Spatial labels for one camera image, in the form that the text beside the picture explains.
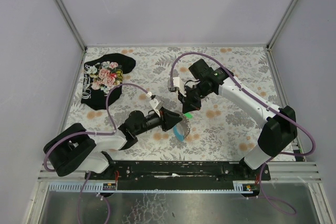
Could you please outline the green key tag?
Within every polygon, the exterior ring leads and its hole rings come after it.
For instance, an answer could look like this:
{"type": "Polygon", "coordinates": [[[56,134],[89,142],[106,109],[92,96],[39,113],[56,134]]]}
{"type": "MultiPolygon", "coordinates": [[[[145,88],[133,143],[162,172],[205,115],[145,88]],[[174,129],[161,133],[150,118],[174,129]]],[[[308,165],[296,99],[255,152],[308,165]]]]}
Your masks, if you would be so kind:
{"type": "Polygon", "coordinates": [[[193,116],[190,114],[190,113],[185,113],[184,114],[188,119],[192,119],[193,118],[193,116]]]}

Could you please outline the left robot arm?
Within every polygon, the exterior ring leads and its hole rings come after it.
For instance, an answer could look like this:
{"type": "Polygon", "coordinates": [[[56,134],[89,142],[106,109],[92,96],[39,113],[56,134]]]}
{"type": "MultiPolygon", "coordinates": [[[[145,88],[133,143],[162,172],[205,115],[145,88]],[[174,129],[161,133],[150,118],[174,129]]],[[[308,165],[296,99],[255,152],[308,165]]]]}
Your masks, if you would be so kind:
{"type": "Polygon", "coordinates": [[[75,123],[44,146],[45,161],[50,161],[51,171],[59,177],[80,168],[100,174],[109,166],[103,152],[127,150],[138,142],[138,135],[156,127],[166,132],[182,120],[180,114],[162,107],[158,113],[151,111],[148,115],[132,111],[114,133],[89,132],[82,124],[75,123]]]}

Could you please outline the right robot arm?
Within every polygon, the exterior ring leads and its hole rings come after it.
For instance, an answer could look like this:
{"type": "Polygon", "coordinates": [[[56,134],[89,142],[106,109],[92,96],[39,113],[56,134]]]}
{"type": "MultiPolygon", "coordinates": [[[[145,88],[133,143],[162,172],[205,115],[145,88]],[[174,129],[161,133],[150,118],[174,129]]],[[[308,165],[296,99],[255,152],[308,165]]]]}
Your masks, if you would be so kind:
{"type": "Polygon", "coordinates": [[[189,71],[196,80],[192,87],[179,77],[170,80],[171,91],[179,94],[183,113],[200,110],[201,100],[214,93],[235,103],[261,129],[257,145],[241,160],[250,169],[256,170],[276,157],[297,137],[296,115],[290,106],[280,108],[266,101],[241,84],[228,69],[213,69],[203,59],[192,64],[189,71]]]}

